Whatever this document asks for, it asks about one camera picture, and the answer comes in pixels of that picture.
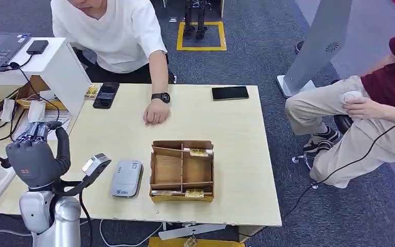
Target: person sitting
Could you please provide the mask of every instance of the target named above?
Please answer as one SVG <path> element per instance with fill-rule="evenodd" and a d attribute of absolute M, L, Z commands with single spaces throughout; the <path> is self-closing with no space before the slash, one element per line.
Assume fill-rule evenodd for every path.
<path fill-rule="evenodd" d="M 92 82 L 152 83 L 145 123 L 168 118 L 167 50 L 149 0 L 52 0 L 50 5 L 54 36 L 96 53 L 96 64 L 86 69 Z"/>
<path fill-rule="evenodd" d="M 285 111 L 296 135 L 311 134 L 305 152 L 315 152 L 310 177 L 326 179 L 336 169 L 361 159 L 373 141 L 395 125 L 395 37 L 389 42 L 391 54 L 363 76 L 351 76 L 335 84 L 301 92 L 286 101 Z M 340 96 L 359 91 L 362 97 L 342 103 Z M 327 127 L 323 116 L 349 115 L 353 125 L 335 143 L 340 133 Z M 395 162 L 395 128 L 378 139 L 361 161 L 336 172 L 328 185 L 346 188 L 357 176 Z"/>

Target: black watch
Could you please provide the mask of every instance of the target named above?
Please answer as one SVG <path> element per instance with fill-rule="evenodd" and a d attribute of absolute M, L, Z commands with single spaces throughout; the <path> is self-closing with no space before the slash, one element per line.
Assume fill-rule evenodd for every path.
<path fill-rule="evenodd" d="M 160 99 L 166 104 L 170 103 L 170 95 L 168 93 L 152 94 L 152 99 Z"/>

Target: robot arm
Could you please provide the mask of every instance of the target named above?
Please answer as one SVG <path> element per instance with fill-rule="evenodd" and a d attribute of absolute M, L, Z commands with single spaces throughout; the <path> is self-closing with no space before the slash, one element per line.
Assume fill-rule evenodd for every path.
<path fill-rule="evenodd" d="M 35 247 L 81 245 L 81 207 L 73 196 L 90 186 L 111 162 L 103 153 L 97 154 L 83 167 L 82 181 L 61 180 L 70 168 L 69 137 L 61 125 L 58 121 L 36 122 L 6 148 L 15 173 L 29 187 L 19 207 L 26 227 L 33 232 Z M 56 130 L 57 157 L 47 143 L 51 130 Z"/>

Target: smartphone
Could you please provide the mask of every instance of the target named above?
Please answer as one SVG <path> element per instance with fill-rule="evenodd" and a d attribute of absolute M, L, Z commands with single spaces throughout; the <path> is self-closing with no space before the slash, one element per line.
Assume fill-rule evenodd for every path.
<path fill-rule="evenodd" d="M 119 82 L 105 82 L 99 89 L 98 95 L 93 103 L 93 107 L 109 109 L 113 104 L 114 97 L 116 97 L 119 85 Z"/>
<path fill-rule="evenodd" d="M 245 86 L 213 87 L 211 90 L 214 101 L 249 98 Z"/>

